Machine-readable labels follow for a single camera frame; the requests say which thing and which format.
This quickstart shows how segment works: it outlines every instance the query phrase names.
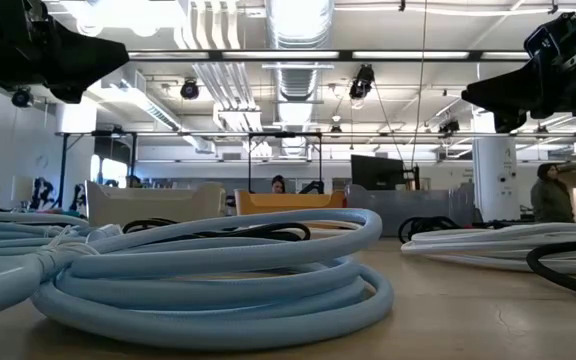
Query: person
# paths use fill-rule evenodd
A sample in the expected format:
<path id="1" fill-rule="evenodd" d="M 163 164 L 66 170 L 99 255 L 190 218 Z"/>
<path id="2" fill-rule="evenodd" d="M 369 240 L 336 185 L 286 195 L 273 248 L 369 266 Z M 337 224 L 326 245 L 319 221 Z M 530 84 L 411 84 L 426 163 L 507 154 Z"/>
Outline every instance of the person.
<path id="1" fill-rule="evenodd" d="M 535 221 L 575 222 L 570 203 L 570 193 L 559 180 L 559 169 L 555 164 L 542 164 L 537 170 L 537 182 L 530 191 Z"/>
<path id="2" fill-rule="evenodd" d="M 277 175 L 272 178 L 272 193 L 273 194 L 285 194 L 286 193 L 286 181 L 281 175 Z"/>

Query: computer monitor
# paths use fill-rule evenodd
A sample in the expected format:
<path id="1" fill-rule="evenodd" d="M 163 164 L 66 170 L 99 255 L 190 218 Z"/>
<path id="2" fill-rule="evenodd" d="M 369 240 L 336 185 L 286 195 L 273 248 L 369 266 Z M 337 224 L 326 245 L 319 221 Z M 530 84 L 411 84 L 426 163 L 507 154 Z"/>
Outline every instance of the computer monitor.
<path id="1" fill-rule="evenodd" d="M 371 156 L 352 155 L 352 183 L 366 190 L 396 190 L 406 184 L 404 162 Z"/>

